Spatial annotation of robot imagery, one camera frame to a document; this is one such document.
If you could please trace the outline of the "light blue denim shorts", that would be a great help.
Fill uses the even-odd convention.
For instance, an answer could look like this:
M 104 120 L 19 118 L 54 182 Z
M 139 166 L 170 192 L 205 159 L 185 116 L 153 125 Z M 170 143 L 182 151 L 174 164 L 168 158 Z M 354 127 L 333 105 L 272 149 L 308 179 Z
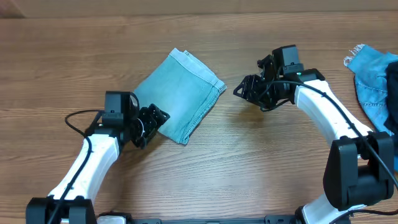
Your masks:
M 170 118 L 160 134 L 186 145 L 189 137 L 227 89 L 204 63 L 174 48 L 134 90 L 141 107 L 155 104 Z

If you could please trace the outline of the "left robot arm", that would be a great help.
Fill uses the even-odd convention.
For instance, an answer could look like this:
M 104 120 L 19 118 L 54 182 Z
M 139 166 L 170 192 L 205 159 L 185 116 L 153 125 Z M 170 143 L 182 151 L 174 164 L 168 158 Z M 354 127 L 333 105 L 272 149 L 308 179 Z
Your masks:
M 95 198 L 124 146 L 132 142 L 145 148 L 170 116 L 155 104 L 140 107 L 131 91 L 107 91 L 104 109 L 95 110 L 95 114 L 85 131 L 71 126 L 83 136 L 81 151 L 63 180 L 46 197 L 30 200 L 26 223 L 134 223 L 129 213 L 96 215 Z

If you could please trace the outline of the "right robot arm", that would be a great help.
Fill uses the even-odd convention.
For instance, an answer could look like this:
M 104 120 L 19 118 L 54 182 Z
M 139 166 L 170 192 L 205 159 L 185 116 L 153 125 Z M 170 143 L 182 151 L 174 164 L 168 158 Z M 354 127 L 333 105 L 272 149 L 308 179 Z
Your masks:
M 355 213 L 372 214 L 371 205 L 393 196 L 397 179 L 392 137 L 358 121 L 336 98 L 325 77 L 303 66 L 296 45 L 274 49 L 257 66 L 259 74 L 245 76 L 234 95 L 263 112 L 295 104 L 330 145 L 323 194 L 293 215 L 268 215 L 265 223 L 350 223 Z

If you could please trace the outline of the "blue denim garment pile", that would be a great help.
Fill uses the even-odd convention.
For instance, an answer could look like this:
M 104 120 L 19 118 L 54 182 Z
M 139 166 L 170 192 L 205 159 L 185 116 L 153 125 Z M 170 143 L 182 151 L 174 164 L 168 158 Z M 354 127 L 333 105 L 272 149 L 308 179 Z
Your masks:
M 359 104 L 376 131 L 392 136 L 397 162 L 397 55 L 365 44 L 357 45 L 351 53 L 344 65 L 354 73 Z

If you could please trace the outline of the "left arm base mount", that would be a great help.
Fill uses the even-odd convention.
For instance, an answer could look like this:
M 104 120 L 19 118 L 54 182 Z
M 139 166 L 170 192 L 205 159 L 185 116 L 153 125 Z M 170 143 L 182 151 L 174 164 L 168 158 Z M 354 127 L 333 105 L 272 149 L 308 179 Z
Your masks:
M 97 224 L 132 224 L 134 220 L 130 213 L 108 212 L 102 213 L 96 219 Z

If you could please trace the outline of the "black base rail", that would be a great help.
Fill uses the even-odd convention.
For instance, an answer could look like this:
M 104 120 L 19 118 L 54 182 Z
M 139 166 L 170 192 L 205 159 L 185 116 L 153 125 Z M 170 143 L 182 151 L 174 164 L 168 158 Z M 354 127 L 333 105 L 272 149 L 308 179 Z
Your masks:
M 133 219 L 132 224 L 299 224 L 294 215 L 267 215 L 264 218 L 227 218 L 219 220 L 161 220 L 158 218 Z

